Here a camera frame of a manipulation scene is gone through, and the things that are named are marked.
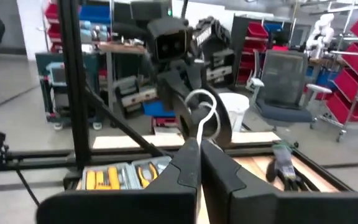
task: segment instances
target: gray floor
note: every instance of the gray floor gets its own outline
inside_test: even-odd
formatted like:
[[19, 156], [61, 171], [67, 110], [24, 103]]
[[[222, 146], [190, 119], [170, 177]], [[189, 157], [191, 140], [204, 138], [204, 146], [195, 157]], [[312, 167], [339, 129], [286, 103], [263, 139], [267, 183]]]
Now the gray floor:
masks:
[[[34, 63], [25, 58], [0, 56], [0, 131], [7, 134], [7, 143], [12, 151], [34, 151], [46, 149], [72, 149], [70, 128], [56, 132], [45, 120], [44, 105], [40, 88], [31, 88], [39, 83]], [[2, 104], [12, 96], [25, 94]], [[270, 128], [252, 111], [244, 118], [253, 131]], [[145, 116], [129, 120], [129, 124], [140, 134], [148, 134], [150, 120]], [[319, 122], [315, 130], [307, 124], [297, 124], [290, 129], [280, 129], [283, 136], [291, 136], [300, 143], [300, 151], [318, 164], [342, 164], [358, 162], [358, 131], [351, 131], [340, 144], [335, 142], [338, 129]], [[104, 125], [102, 131], [90, 131], [93, 142], [95, 136], [122, 135], [120, 130]], [[330, 169], [332, 174], [358, 190], [358, 168]], [[30, 183], [61, 181], [65, 169], [25, 171]], [[20, 180], [13, 172], [0, 173], [0, 184], [16, 184]], [[61, 192], [61, 187], [35, 189], [36, 196], [44, 198]], [[34, 223], [35, 205], [25, 190], [0, 192], [0, 223]]]

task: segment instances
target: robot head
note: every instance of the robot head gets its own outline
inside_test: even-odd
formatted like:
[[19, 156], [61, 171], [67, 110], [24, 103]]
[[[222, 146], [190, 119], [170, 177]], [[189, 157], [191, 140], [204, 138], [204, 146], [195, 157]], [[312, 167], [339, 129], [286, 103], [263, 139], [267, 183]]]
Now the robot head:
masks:
[[334, 20], [334, 14], [324, 14], [320, 16], [320, 24], [322, 27], [329, 26], [331, 22]]

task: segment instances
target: white robot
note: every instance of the white robot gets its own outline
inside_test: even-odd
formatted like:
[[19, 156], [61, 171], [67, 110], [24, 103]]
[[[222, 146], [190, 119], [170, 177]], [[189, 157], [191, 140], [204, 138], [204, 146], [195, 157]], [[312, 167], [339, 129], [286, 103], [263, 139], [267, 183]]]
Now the white robot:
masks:
[[324, 14], [314, 24], [314, 29], [306, 41], [306, 53], [312, 58], [321, 58], [323, 50], [332, 41], [334, 29], [331, 28], [331, 22], [334, 20], [334, 14]]

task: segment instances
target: tool kit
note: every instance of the tool kit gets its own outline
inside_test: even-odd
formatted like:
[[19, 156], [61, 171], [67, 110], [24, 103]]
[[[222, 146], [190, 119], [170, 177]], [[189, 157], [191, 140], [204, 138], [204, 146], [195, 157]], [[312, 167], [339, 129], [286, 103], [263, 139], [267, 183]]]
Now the tool kit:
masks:
[[169, 165], [171, 157], [162, 156], [107, 166], [87, 167], [83, 171], [83, 190], [144, 189]]
[[87, 167], [82, 180], [83, 190], [141, 189], [134, 168], [126, 163]]

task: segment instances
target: white bucket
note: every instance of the white bucket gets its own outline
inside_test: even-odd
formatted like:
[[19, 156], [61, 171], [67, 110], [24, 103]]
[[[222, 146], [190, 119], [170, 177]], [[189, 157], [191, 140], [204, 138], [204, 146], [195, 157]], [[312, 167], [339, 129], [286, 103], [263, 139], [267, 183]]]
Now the white bucket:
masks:
[[248, 97], [238, 93], [220, 93], [219, 97], [222, 99], [229, 114], [232, 131], [239, 132], [241, 130], [242, 120], [249, 108]]

